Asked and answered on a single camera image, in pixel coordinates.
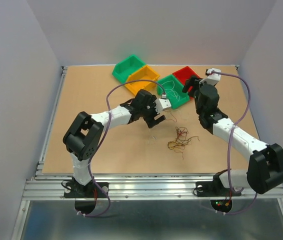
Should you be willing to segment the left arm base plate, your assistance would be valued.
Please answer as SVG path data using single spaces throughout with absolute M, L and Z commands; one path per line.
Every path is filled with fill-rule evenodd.
M 75 180 L 62 181 L 61 186 L 64 188 L 64 198 L 73 199 L 104 199 L 106 195 L 90 181 L 87 185 L 81 185 Z

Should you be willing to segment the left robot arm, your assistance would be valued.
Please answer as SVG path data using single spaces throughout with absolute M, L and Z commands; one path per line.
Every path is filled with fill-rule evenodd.
M 72 158 L 73 178 L 77 183 L 75 191 L 81 197 L 88 197 L 92 193 L 93 185 L 90 183 L 92 175 L 89 173 L 89 166 L 108 130 L 131 124 L 140 118 L 151 129 L 166 119 L 160 113 L 171 106 L 165 94 L 158 98 L 142 89 L 134 98 L 108 111 L 95 114 L 80 112 L 62 140 Z

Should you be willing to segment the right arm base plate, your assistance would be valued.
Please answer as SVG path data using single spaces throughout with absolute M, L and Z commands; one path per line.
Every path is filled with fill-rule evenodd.
M 228 197 L 230 195 L 228 188 L 214 181 L 198 181 L 192 192 L 197 197 Z

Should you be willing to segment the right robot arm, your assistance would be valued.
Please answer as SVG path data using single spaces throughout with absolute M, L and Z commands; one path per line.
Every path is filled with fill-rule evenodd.
M 251 188 L 262 195 L 283 184 L 283 148 L 253 137 L 223 113 L 218 107 L 220 96 L 216 88 L 222 73 L 210 69 L 206 75 L 206 78 L 193 75 L 186 80 L 182 91 L 194 98 L 201 126 L 228 144 L 227 169 L 216 174 L 217 180 L 211 183 L 212 191 L 217 195 L 228 190 L 239 194 Z M 231 169 L 232 148 L 248 161 L 247 170 Z

